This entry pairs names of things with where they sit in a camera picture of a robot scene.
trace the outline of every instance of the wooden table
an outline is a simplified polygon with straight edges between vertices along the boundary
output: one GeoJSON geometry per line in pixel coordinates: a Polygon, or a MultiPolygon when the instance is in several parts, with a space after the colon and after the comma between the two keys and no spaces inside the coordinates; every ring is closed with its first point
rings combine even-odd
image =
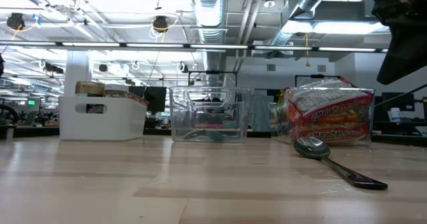
{"type": "Polygon", "coordinates": [[[427,223],[426,149],[374,143],[331,158],[389,190],[351,187],[271,139],[16,139],[0,143],[1,223],[427,223]]]}

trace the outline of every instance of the clear plastic bin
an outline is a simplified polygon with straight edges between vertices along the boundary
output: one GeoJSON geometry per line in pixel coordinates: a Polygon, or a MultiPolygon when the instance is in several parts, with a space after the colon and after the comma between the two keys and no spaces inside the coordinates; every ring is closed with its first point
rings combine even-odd
{"type": "Polygon", "coordinates": [[[174,141],[244,142],[252,92],[241,87],[171,87],[174,141]]]}
{"type": "Polygon", "coordinates": [[[375,91],[340,80],[287,89],[284,101],[270,107],[272,137],[293,144],[316,137],[329,145],[370,145],[375,91]]]}

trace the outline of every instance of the bin handle cutout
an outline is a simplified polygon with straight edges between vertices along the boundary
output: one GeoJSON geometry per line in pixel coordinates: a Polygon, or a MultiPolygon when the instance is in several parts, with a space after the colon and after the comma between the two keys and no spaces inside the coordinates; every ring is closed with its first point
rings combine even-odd
{"type": "Polygon", "coordinates": [[[209,92],[209,91],[186,91],[185,95],[187,96],[187,100],[189,101],[190,105],[193,107],[203,107],[203,108],[220,108],[223,107],[226,102],[229,100],[230,95],[229,93],[226,92],[209,92]],[[212,105],[213,103],[219,103],[219,102],[211,102],[211,101],[200,101],[200,102],[194,102],[190,95],[203,95],[204,93],[206,94],[220,94],[220,95],[225,95],[225,97],[223,98],[223,101],[221,102],[221,105],[212,105]]]}
{"type": "Polygon", "coordinates": [[[77,103],[74,110],[80,114],[105,114],[108,108],[104,104],[77,103]]]}

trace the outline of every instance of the maruchan noodle pack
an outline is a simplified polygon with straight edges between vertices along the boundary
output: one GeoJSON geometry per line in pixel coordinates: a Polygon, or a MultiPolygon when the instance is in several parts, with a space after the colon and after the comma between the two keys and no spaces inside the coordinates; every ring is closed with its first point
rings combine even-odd
{"type": "Polygon", "coordinates": [[[325,142],[352,142],[370,132],[374,91],[345,79],[323,80],[286,91],[292,141],[312,136],[325,142]]]}

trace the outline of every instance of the metal spoon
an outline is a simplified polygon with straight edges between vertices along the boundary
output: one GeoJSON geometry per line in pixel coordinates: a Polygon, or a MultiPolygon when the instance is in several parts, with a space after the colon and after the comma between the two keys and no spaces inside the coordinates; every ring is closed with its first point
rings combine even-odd
{"type": "Polygon", "coordinates": [[[304,157],[317,159],[319,161],[324,160],[336,171],[336,173],[352,186],[373,190],[385,190],[388,188],[388,185],[385,183],[365,177],[329,159],[328,157],[331,153],[329,147],[317,138],[301,137],[295,142],[294,149],[304,157]]]}

